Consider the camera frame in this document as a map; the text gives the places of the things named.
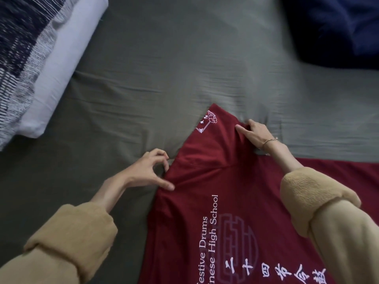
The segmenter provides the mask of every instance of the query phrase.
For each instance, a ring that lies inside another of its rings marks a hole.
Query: bed
[[[147,150],[175,157],[212,103],[297,157],[379,161],[379,72],[300,62],[279,0],[109,0],[45,133],[0,153],[0,257]],[[92,283],[136,283],[153,187],[128,190]]]

